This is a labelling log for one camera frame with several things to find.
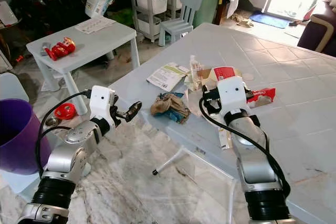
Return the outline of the purple plastic rubbish bin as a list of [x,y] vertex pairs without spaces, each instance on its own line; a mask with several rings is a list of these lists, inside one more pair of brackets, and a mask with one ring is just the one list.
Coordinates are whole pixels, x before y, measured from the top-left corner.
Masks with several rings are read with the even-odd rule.
[[35,143],[38,119],[26,100],[0,101],[0,169],[19,175],[37,172]]

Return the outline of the silver foil wrapper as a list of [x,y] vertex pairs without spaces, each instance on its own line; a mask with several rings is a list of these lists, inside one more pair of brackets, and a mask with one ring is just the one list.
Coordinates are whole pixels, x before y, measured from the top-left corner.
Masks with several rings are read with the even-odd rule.
[[202,117],[202,111],[208,114],[208,109],[201,104],[200,100],[203,97],[203,90],[195,90],[187,93],[187,108],[190,110],[193,116]]

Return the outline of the red cardboard carton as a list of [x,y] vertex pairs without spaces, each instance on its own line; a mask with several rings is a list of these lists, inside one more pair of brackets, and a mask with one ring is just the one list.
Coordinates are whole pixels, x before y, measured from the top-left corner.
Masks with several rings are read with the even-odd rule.
[[237,69],[230,66],[224,66],[212,68],[209,77],[218,82],[233,76],[238,76],[238,74],[239,71]]

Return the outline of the clear plastic wrapper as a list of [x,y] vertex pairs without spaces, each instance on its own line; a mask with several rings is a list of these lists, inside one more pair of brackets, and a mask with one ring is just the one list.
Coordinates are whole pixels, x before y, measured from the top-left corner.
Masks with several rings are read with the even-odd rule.
[[185,77],[185,85],[190,91],[199,90],[203,86],[203,78],[199,75],[199,71],[203,70],[203,66],[195,59],[194,55],[190,56],[190,72]]

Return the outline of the crumpled brown blue rag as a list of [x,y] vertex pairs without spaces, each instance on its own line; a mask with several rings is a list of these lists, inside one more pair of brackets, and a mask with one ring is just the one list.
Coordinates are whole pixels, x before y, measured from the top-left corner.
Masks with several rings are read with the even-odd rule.
[[150,107],[152,116],[165,116],[171,121],[183,125],[187,122],[190,111],[183,102],[183,93],[160,93]]

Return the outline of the white green paper leaflet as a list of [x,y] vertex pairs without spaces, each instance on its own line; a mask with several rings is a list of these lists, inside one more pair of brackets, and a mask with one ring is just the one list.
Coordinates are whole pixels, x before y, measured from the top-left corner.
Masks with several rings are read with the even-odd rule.
[[163,91],[170,92],[189,71],[185,66],[170,62],[151,73],[146,81]]

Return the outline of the small metal bowl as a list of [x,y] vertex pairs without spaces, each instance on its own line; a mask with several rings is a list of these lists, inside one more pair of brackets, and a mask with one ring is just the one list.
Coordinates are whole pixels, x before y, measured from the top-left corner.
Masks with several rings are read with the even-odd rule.
[[53,126],[59,126],[61,121],[62,120],[59,119],[58,117],[51,115],[44,121],[44,128],[48,129]]

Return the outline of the small white plastic table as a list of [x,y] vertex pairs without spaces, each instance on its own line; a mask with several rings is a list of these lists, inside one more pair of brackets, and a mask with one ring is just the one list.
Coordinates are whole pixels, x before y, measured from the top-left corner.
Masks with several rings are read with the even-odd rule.
[[[43,45],[55,45],[63,38],[69,37],[75,42],[75,52],[69,56],[52,60],[43,56]],[[60,85],[54,73],[62,75],[69,94],[79,92],[79,88],[72,76],[72,72],[85,64],[92,62],[104,55],[110,55],[113,50],[121,47],[126,42],[130,44],[130,55],[132,68],[136,69],[141,65],[141,58],[138,52],[137,31],[121,23],[98,30],[93,33],[83,33],[75,26],[60,30],[51,35],[37,39],[27,44],[27,50],[32,53],[41,75],[43,75],[43,85],[41,89],[48,94],[55,94]]]

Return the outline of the large white plastic table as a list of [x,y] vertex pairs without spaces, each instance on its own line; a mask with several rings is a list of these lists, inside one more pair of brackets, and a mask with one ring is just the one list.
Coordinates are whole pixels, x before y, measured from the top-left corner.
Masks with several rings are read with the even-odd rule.
[[221,149],[204,118],[190,116],[180,125],[149,114],[162,92],[147,82],[149,75],[172,62],[186,67],[191,56],[207,68],[231,66],[252,75],[247,81],[252,90],[276,88],[274,101],[254,113],[292,186],[290,212],[300,221],[336,224],[336,58],[202,24],[111,84],[120,106],[141,101],[141,116],[151,125],[233,176],[238,174],[234,154]]

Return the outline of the red toy figure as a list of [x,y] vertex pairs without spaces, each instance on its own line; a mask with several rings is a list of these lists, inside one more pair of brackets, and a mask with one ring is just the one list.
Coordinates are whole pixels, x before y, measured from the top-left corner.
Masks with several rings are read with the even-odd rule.
[[51,46],[49,59],[57,61],[60,58],[64,58],[76,50],[76,44],[69,37],[64,37],[63,41],[57,42],[55,46]]

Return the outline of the beige floor rag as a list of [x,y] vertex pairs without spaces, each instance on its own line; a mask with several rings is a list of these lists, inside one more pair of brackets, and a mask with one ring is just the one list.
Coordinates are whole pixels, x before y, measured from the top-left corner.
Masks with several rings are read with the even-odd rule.
[[237,26],[245,27],[248,29],[254,27],[254,22],[250,20],[249,16],[245,17],[238,13],[233,13],[233,15],[230,16],[230,19],[235,21]]

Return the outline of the pale green child chair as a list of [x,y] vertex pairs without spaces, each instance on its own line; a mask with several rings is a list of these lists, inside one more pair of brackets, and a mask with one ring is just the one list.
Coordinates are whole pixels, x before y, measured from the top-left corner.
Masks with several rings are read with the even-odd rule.
[[195,13],[200,9],[203,0],[181,0],[180,18],[162,21],[159,24],[159,46],[166,46],[165,36],[170,34],[171,44],[183,37],[183,34],[194,30]]

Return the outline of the small grey object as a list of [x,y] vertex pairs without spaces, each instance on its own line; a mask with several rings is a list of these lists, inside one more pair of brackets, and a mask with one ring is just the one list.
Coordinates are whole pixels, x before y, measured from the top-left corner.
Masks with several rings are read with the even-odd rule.
[[41,56],[49,58],[50,48],[51,44],[49,42],[43,42],[41,44],[41,51],[40,51]]

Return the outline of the blue floor mat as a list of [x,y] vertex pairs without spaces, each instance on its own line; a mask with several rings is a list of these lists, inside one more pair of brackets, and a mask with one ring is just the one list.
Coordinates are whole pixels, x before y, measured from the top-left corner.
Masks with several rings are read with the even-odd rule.
[[269,25],[272,27],[276,27],[278,29],[286,29],[289,27],[291,21],[283,18],[278,18],[276,16],[267,15],[261,12],[254,12],[250,15],[250,20],[255,21],[257,23]]

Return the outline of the white flat board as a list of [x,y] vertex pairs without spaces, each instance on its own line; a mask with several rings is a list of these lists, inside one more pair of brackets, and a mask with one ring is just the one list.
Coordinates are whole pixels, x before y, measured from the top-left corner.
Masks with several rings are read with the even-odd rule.
[[5,26],[14,25],[19,22],[7,1],[0,1],[0,19]]

